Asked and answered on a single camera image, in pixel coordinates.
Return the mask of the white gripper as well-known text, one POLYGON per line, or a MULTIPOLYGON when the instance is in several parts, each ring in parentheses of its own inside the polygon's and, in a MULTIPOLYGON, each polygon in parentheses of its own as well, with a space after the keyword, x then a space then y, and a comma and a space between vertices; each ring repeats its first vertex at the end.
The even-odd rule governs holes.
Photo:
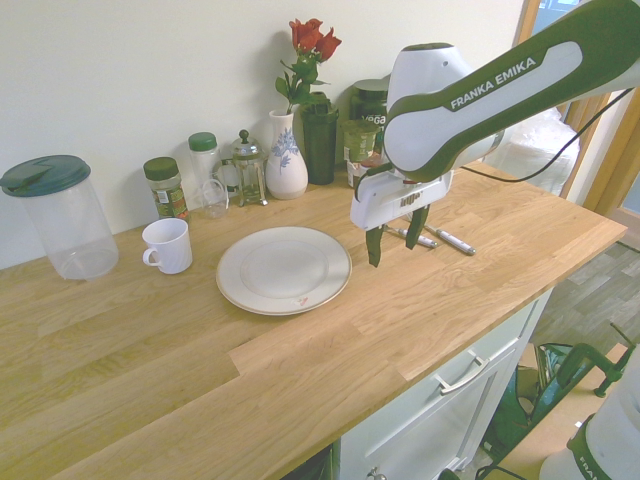
POLYGON ((410 212, 406 247, 412 250, 417 245, 429 205, 448 193, 452 180, 452 171, 427 183, 407 183, 390 171, 360 178, 355 187, 350 219, 359 228, 367 230, 365 240, 370 265, 377 267, 381 261, 382 225, 410 212))

